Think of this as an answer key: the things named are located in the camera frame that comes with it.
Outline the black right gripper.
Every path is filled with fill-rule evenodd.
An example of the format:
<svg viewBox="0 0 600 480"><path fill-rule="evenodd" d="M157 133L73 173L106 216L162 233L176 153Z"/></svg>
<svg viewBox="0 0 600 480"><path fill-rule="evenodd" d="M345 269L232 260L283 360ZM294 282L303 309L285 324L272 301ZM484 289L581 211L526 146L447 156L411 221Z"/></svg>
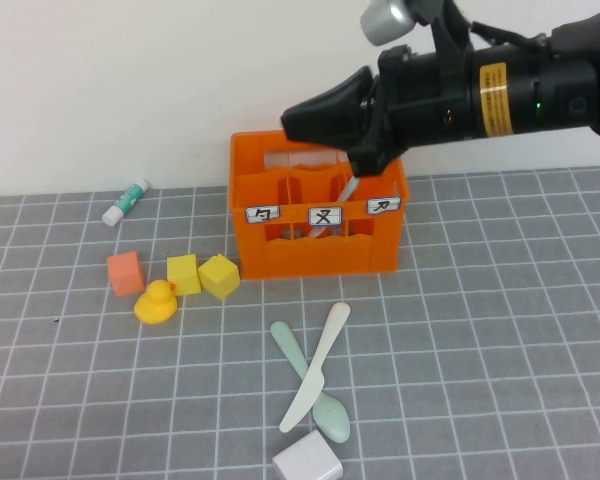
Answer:
<svg viewBox="0 0 600 480"><path fill-rule="evenodd" d="M348 151L355 177L382 175L414 147L481 137L473 98L474 48L445 67L436 52L410 54L393 47L378 58L379 76L361 67L330 90L286 109L280 117L289 140ZM381 94L379 142L372 135L377 88Z"/></svg>

